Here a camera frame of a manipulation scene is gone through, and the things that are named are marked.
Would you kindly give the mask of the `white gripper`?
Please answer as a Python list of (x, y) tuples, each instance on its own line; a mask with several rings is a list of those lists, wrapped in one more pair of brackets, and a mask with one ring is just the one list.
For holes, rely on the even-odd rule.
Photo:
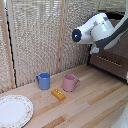
[(99, 52), (99, 48), (96, 46), (96, 44), (92, 44), (90, 54), (98, 53), (98, 52)]

